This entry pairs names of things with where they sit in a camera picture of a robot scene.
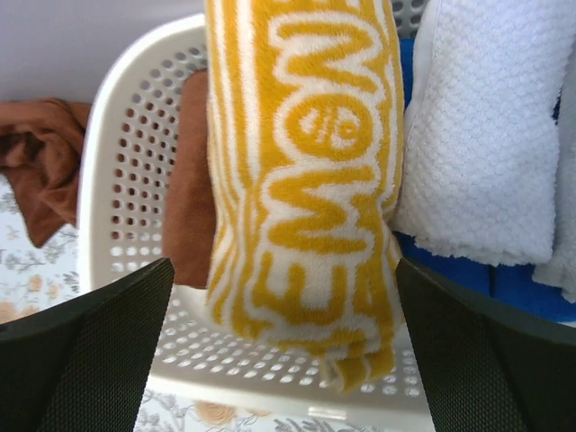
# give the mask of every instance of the brown cloth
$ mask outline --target brown cloth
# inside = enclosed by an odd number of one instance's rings
[[[0,103],[0,174],[40,248],[76,225],[80,159],[90,105],[58,99]]]
[[[208,170],[208,74],[190,76],[180,103],[174,171],[166,194],[163,252],[172,260],[175,284],[205,288],[216,232]]]

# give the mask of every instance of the laundry basket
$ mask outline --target laundry basket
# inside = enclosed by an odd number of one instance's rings
[[[402,36],[416,31],[423,3],[393,3]],[[201,14],[164,25],[134,43],[103,82],[82,174],[79,273],[84,291],[162,255],[181,87],[195,70],[207,67],[204,38]],[[174,289],[148,382],[151,389],[404,432],[434,430],[405,328],[396,341],[396,368],[342,396],[321,380],[315,359],[210,329],[197,293]]]

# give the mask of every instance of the textured white towel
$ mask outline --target textured white towel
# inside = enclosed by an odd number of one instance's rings
[[[575,31],[575,0],[429,2],[395,229],[441,256],[492,265],[551,258],[551,115]]]
[[[538,265],[533,279],[558,286],[576,302],[576,47],[562,85],[558,117],[560,161],[556,177],[556,232],[552,260]]]

